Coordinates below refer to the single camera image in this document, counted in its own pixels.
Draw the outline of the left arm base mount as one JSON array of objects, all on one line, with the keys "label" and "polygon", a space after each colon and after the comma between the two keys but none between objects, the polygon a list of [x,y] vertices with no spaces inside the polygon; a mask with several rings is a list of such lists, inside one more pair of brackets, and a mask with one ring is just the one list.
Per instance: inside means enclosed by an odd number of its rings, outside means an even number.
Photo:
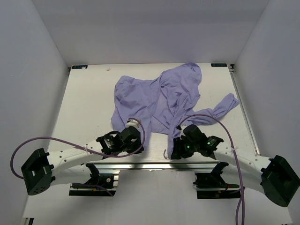
[{"label": "left arm base mount", "polygon": [[94,164],[86,164],[90,178],[85,183],[72,183],[69,196],[113,197],[116,193],[114,173],[100,173]]}]

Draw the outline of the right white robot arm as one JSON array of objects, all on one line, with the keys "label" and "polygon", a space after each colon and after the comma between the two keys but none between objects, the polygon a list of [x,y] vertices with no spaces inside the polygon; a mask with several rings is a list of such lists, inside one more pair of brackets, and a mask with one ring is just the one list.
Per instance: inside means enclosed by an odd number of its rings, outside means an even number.
[{"label": "right white robot arm", "polygon": [[244,150],[232,150],[216,136],[206,136],[196,125],[177,126],[180,136],[173,140],[171,159],[182,159],[200,153],[218,161],[212,170],[212,183],[239,184],[261,192],[281,207],[287,207],[300,187],[300,179],[287,160],[279,155],[263,157]]}]

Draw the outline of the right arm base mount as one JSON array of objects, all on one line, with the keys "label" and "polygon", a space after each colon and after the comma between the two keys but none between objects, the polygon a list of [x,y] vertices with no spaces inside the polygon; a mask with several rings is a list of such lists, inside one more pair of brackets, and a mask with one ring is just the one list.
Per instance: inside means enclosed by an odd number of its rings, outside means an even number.
[{"label": "right arm base mount", "polygon": [[196,173],[193,184],[196,187],[197,199],[239,199],[238,184],[228,183],[221,175],[228,163],[219,162],[209,173]]}]

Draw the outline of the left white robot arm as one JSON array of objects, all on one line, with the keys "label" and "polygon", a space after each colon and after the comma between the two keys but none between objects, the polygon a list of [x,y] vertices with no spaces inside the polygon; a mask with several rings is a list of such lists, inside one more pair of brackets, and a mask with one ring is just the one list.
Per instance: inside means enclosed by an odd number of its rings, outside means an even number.
[{"label": "left white robot arm", "polygon": [[145,131],[129,126],[123,131],[112,131],[84,145],[71,144],[72,148],[46,152],[35,150],[21,167],[28,195],[38,195],[50,186],[77,183],[82,178],[88,187],[99,182],[93,161],[120,158],[143,151]]}]

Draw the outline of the lilac zip jacket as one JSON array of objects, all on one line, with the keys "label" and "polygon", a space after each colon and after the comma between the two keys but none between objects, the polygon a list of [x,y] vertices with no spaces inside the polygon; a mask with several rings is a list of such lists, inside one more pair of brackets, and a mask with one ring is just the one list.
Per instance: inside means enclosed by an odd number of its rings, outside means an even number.
[{"label": "lilac zip jacket", "polygon": [[180,136],[176,128],[184,125],[212,125],[239,104],[232,93],[227,94],[213,109],[194,111],[200,99],[201,68],[195,63],[185,63],[164,71],[154,80],[140,80],[122,76],[115,84],[115,110],[111,117],[114,130],[122,131],[128,118],[142,122],[146,132],[145,146],[150,134],[168,136],[168,155],[173,153],[173,139]]}]

